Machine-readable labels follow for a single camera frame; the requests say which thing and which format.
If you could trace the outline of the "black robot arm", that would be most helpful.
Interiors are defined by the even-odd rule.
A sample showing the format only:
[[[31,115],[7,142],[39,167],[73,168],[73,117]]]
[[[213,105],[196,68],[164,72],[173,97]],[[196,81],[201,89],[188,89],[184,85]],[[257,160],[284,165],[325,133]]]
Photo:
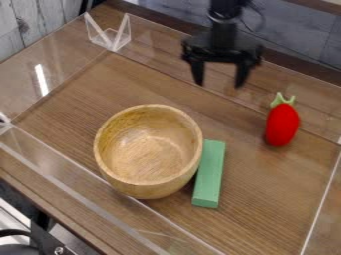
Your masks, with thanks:
[[[263,62],[264,45],[238,30],[237,20],[252,3],[253,0],[210,0],[208,18],[212,26],[181,42],[181,57],[190,64],[200,86],[204,85],[206,62],[236,65],[237,89],[245,85],[250,71]]]

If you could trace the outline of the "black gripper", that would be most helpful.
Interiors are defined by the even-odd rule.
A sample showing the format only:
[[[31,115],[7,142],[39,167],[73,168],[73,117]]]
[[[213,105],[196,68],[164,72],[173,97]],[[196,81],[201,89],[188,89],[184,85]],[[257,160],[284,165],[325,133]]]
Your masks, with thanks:
[[[264,46],[245,33],[205,31],[182,40],[182,58],[190,63],[196,83],[204,85],[205,62],[258,63]],[[245,84],[250,72],[248,61],[237,65],[236,87]]]

